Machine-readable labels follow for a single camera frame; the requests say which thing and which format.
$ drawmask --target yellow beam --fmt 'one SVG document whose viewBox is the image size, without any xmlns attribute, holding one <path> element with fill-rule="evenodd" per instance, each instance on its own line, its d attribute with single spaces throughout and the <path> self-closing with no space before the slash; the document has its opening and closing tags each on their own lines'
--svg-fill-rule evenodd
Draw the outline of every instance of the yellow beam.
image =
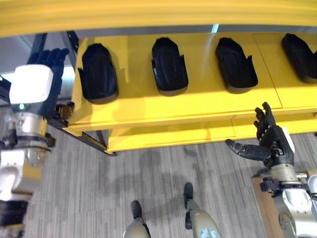
<svg viewBox="0 0 317 238">
<path fill-rule="evenodd" d="M 5 0 L 0 36 L 105 27 L 317 25 L 316 0 Z"/>
<path fill-rule="evenodd" d="M 275 116 L 279 126 L 286 126 L 289 133 L 317 131 L 313 113 Z M 118 128 L 109 134 L 108 150 L 132 150 L 172 145 L 224 141 L 225 139 L 255 138 L 257 130 L 252 119 L 233 119 L 195 122 L 179 125 Z"/>
</svg>

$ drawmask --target yellow shelving unit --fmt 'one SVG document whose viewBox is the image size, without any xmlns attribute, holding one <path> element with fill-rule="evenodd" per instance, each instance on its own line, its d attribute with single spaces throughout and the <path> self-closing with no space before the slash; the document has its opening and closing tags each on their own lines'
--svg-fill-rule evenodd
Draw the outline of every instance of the yellow shelving unit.
<svg viewBox="0 0 317 238">
<path fill-rule="evenodd" d="M 93 43 L 102 43 L 112 56 L 119 96 L 93 105 L 82 96 L 76 71 L 72 101 L 74 114 L 67 131 L 109 129 L 108 152 L 158 146 L 243 139 L 256 136 L 254 108 L 267 101 L 280 126 L 290 133 L 317 131 L 317 85 L 301 82 L 281 47 L 284 34 L 218 33 L 167 34 L 85 38 L 80 41 L 77 67 Z M 313 51 L 314 35 L 298 34 Z M 159 37 L 169 37 L 185 56 L 188 89 L 181 95 L 161 95 L 152 72 L 151 49 Z M 243 94 L 225 89 L 215 48 L 230 37 L 252 55 L 259 84 Z"/>
<path fill-rule="evenodd" d="M 316 0 L 2 0 L 0 37 L 109 27 L 317 25 Z"/>
<path fill-rule="evenodd" d="M 282 115 L 275 119 L 279 126 L 286 126 L 291 134 L 317 131 L 317 120 L 311 113 Z M 113 129 L 110 131 L 108 151 L 254 138 L 257 133 L 254 120 L 247 118 Z"/>
<path fill-rule="evenodd" d="M 78 71 L 72 101 L 75 111 L 69 121 L 72 130 L 100 130 L 118 127 L 140 127 L 212 118 L 230 119 L 241 112 L 252 111 L 263 100 L 273 108 L 281 108 L 278 95 L 266 69 L 253 34 L 230 34 L 252 55 L 259 84 L 243 94 L 225 90 L 215 55 L 219 38 L 228 34 L 168 34 L 85 38 L 80 42 L 77 67 L 90 44 L 102 43 L 110 50 L 116 68 L 119 97 L 112 103 L 94 105 L 82 96 Z M 152 70 L 152 46 L 159 37 L 169 37 L 185 56 L 189 85 L 176 96 L 161 95 Z"/>
</svg>

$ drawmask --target floor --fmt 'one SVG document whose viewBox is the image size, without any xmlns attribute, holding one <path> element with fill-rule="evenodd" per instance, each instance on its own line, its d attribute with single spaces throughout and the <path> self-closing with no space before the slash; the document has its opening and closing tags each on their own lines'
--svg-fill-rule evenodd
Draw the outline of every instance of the floor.
<svg viewBox="0 0 317 238">
<path fill-rule="evenodd" d="M 57 130 L 56 147 L 25 219 L 27 238 L 119 238 L 138 199 L 153 238 L 190 238 L 183 186 L 214 218 L 224 238 L 265 238 L 250 177 L 263 164 L 224 142 L 119 152 L 109 157 Z M 0 124 L 3 136 L 5 127 Z M 292 136 L 297 171 L 317 168 L 317 138 Z M 256 144 L 256 140 L 244 143 Z"/>
</svg>

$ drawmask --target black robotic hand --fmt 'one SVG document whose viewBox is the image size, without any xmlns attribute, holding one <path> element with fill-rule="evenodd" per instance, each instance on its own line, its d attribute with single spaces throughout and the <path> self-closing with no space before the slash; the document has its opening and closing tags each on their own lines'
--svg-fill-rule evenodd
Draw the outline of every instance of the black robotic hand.
<svg viewBox="0 0 317 238">
<path fill-rule="evenodd" d="M 260 145 L 244 145 L 227 139 L 229 148 L 241 157 L 263 161 L 268 168 L 278 164 L 294 164 L 294 152 L 282 128 L 276 125 L 271 108 L 267 102 L 262 104 L 265 113 L 256 108 L 257 138 Z"/>
</svg>

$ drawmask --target black metal frame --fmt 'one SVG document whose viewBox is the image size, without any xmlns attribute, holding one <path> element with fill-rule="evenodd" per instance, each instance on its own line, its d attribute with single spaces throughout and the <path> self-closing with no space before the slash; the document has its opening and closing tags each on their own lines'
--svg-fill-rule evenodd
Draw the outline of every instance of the black metal frame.
<svg viewBox="0 0 317 238">
<path fill-rule="evenodd" d="M 46 36 L 47 33 L 43 33 L 43 34 L 37 34 L 35 36 L 35 40 L 32 46 L 32 50 L 31 50 L 31 54 L 33 53 L 39 53 L 40 51 L 43 50 L 44 48 L 44 44 L 45 44 L 45 40 L 46 40 Z M 74 70 L 76 70 L 76 55 L 77 55 L 77 49 L 78 49 L 78 37 L 75 33 L 75 31 L 67 31 L 67 32 L 61 32 L 61 36 L 62 39 L 64 41 L 64 44 L 66 46 L 66 48 L 69 49 L 69 59 L 71 61 L 71 64 L 74 68 Z M 8 103 L 8 105 L 10 105 L 10 100 L 9 100 L 9 91 L 10 91 L 10 86 L 11 83 L 9 81 L 7 81 L 6 79 L 4 79 L 3 77 L 1 77 L 2 80 L 0 80 L 0 99 L 3 99 L 4 101 L 6 101 Z M 98 140 L 94 139 L 93 137 L 89 136 L 86 133 L 82 133 L 81 136 L 74 136 L 73 134 L 69 133 L 68 131 L 64 130 L 63 128 L 68 127 L 68 121 L 66 119 L 61 118 L 61 116 L 57 113 L 56 117 L 48 120 L 48 124 L 52 127 L 54 127 L 55 129 L 62 131 L 63 133 L 70 135 L 78 140 L 80 140 L 81 142 L 94 147 L 95 149 L 102 151 L 106 154 L 109 155 L 115 155 L 115 153 L 109 153 L 107 152 L 107 145 L 106 145 L 106 141 L 105 138 L 102 134 L 101 131 L 96 131 L 97 136 L 98 136 Z"/>
</svg>

